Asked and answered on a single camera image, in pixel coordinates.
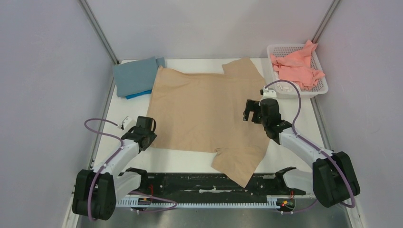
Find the aluminium frame rail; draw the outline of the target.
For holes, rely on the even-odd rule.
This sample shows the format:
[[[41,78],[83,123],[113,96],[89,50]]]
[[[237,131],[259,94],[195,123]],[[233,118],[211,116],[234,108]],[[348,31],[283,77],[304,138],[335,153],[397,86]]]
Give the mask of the aluminium frame rail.
[[[94,12],[92,11],[89,3],[87,0],[78,0],[78,3],[80,4],[81,8],[83,9],[85,15],[89,19],[89,22],[93,29],[95,30],[96,35],[98,36],[99,40],[101,41],[102,46],[106,50],[110,60],[114,65],[118,65],[120,62],[113,51],[110,43],[108,42],[105,33],[103,32],[98,20],[96,19],[96,16]]]

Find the grey-blue folded t shirt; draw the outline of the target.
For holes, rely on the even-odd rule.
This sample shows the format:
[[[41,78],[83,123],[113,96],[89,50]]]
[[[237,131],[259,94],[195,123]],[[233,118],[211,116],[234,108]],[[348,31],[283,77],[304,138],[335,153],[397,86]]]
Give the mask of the grey-blue folded t shirt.
[[[152,90],[159,67],[165,67],[163,57],[131,61],[113,67],[116,95],[127,95]]]

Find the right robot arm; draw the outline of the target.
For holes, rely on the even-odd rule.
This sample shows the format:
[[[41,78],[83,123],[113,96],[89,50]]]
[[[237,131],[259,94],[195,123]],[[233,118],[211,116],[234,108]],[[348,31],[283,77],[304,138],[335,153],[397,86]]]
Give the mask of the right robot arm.
[[[296,154],[312,170],[304,172],[288,167],[276,172],[274,186],[277,192],[286,194],[290,190],[301,190],[312,193],[326,208],[336,204],[348,208],[356,206],[355,197],[361,190],[348,154],[322,149],[300,134],[293,123],[282,119],[276,99],[248,99],[244,121],[249,119],[250,113],[253,113],[252,122],[261,124],[269,139]]]

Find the beige t shirt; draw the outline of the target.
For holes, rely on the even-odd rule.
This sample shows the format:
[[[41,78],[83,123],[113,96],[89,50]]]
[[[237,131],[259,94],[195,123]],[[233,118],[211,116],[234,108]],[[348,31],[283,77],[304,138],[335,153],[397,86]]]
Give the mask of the beige t shirt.
[[[249,58],[222,65],[221,74],[185,74],[159,67],[147,115],[159,149],[210,152],[212,168],[246,187],[269,145],[263,127],[243,120],[247,100],[265,85]]]

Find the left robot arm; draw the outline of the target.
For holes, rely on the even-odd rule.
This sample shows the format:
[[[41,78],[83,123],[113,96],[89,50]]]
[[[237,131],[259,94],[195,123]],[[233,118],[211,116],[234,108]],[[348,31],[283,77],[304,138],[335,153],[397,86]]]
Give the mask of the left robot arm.
[[[118,140],[116,148],[101,163],[76,176],[72,212],[91,221],[108,220],[118,200],[132,190],[143,194],[149,188],[145,170],[125,166],[156,139],[156,120],[139,116],[134,121],[126,117],[121,124],[114,125],[120,130],[118,135],[102,135]]]

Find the white plastic laundry basket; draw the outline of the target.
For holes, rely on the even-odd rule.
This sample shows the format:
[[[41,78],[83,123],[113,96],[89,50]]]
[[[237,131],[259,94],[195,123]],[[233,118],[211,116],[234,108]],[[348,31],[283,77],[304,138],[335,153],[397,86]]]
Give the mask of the white plastic laundry basket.
[[[268,57],[271,55],[275,57],[285,57],[286,55],[293,53],[295,51],[299,51],[304,47],[305,44],[272,44],[267,46],[267,54]],[[322,67],[320,65],[319,59],[315,51],[311,53],[311,62],[310,67],[314,70],[321,70]],[[276,91],[277,97],[281,99],[297,99],[296,92],[282,92],[279,91],[271,85],[270,88]],[[325,94],[328,92],[328,85],[325,78],[319,79],[317,85],[313,87],[311,90],[303,90],[300,92],[301,98],[310,99],[315,97],[316,95]]]

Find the bright blue folded t shirt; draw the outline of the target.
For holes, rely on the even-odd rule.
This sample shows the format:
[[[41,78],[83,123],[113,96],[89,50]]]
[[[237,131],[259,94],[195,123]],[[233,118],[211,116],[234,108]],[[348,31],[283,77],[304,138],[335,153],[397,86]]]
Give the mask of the bright blue folded t shirt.
[[[146,91],[135,93],[135,94],[132,94],[132,95],[127,95],[125,98],[128,100],[128,99],[132,99],[132,98],[139,97],[139,96],[142,96],[142,95],[148,95],[148,94],[151,94],[151,93],[152,93],[152,90],[146,90]]]

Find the white t shirt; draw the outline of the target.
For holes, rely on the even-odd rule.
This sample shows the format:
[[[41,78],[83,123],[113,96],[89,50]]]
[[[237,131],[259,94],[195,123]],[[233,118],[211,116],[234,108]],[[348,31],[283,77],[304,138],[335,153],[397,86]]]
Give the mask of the white t shirt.
[[[274,84],[274,87],[282,92],[296,92],[296,89],[301,92],[300,87],[295,83],[291,82],[277,82]]]

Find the pink t shirt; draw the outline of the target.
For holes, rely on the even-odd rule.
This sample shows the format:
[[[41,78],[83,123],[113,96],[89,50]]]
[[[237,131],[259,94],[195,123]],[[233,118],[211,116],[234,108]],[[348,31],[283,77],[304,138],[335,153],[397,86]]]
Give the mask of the pink t shirt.
[[[301,50],[292,52],[285,57],[270,55],[273,70],[278,73],[279,79],[293,82],[303,91],[311,91],[317,86],[325,73],[311,67],[311,56],[318,44],[308,40]]]

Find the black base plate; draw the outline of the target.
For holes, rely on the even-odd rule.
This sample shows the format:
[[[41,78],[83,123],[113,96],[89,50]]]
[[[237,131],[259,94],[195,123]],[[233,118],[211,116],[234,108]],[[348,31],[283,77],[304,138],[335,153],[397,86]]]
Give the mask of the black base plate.
[[[267,196],[303,196],[273,173],[254,173],[246,187],[221,173],[148,173],[137,191],[178,203],[264,203]]]

